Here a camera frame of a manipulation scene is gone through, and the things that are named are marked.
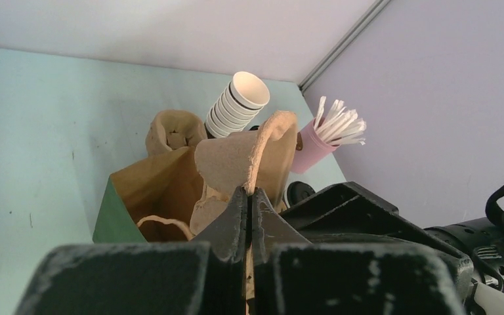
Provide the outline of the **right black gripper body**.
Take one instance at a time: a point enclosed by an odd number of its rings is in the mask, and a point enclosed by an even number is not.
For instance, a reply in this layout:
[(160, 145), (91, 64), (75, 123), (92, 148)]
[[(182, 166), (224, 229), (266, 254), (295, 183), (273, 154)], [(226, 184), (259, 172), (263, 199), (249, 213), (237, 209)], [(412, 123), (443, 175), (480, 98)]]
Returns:
[(411, 242), (434, 249), (461, 299), (470, 293), (469, 256), (401, 217), (393, 204), (355, 182), (332, 184), (280, 214), (312, 243)]

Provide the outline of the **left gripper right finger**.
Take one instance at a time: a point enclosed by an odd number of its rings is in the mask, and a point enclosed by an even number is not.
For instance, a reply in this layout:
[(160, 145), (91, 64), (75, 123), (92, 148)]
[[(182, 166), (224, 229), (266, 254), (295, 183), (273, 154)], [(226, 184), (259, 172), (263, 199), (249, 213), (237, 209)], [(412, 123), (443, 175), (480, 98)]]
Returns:
[(254, 314), (464, 314), (444, 261), (411, 242), (289, 243), (273, 248), (277, 310)]

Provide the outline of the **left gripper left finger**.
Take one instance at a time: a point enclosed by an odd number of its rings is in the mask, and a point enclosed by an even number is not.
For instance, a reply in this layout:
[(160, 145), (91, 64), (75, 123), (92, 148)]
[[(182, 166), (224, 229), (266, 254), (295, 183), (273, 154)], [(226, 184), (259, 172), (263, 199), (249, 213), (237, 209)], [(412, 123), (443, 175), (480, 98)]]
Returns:
[(248, 197), (190, 241), (63, 245), (48, 252), (17, 314), (244, 314)]

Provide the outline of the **black cup lid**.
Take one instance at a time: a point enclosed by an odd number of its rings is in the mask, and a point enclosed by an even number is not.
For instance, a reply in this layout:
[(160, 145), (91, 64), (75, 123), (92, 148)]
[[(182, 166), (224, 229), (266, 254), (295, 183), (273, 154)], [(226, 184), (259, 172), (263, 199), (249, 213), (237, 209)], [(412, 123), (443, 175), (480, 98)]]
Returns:
[(302, 181), (294, 181), (288, 184), (283, 200), (287, 208), (291, 208), (299, 202), (309, 198), (316, 193), (315, 189)]

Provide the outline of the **green paper bag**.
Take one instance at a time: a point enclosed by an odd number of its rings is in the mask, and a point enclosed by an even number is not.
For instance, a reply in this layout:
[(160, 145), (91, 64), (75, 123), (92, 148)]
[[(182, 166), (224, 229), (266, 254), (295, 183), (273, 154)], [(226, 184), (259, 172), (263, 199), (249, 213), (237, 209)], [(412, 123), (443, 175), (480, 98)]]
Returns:
[(140, 160), (109, 176), (93, 232), (95, 243), (186, 242), (203, 179), (194, 149)]

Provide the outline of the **single brown pulp cup carrier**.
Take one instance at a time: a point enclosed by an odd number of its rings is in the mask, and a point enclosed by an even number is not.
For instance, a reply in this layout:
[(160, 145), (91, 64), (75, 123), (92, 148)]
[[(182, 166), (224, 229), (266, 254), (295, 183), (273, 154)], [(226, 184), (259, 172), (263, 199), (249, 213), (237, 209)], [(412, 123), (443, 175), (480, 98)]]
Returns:
[(297, 143), (297, 116), (277, 111), (256, 131), (201, 141), (195, 150), (203, 193), (190, 219), (196, 241), (209, 244), (200, 314), (243, 314), (248, 270), (257, 276), (260, 309), (277, 310), (280, 278), (273, 248), (305, 243), (276, 212)]

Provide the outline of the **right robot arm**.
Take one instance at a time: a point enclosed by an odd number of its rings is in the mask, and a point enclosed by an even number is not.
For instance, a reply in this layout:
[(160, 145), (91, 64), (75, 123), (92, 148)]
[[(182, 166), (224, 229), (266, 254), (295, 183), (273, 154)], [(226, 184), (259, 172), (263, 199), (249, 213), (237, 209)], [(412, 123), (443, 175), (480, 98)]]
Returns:
[(504, 314), (504, 185), (487, 200), (485, 215), (421, 228), (396, 206), (355, 182), (319, 192), (293, 183), (297, 203), (282, 217), (313, 243), (411, 242), (433, 248), (446, 263), (469, 314)]

